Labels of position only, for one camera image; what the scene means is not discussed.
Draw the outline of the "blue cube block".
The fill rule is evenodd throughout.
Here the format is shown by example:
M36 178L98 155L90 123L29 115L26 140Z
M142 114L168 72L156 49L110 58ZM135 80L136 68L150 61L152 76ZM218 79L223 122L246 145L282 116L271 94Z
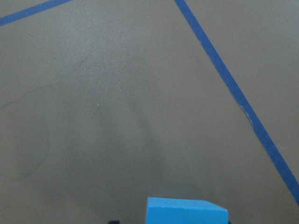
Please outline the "blue cube block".
M228 224L228 211L202 200L149 197L147 224Z

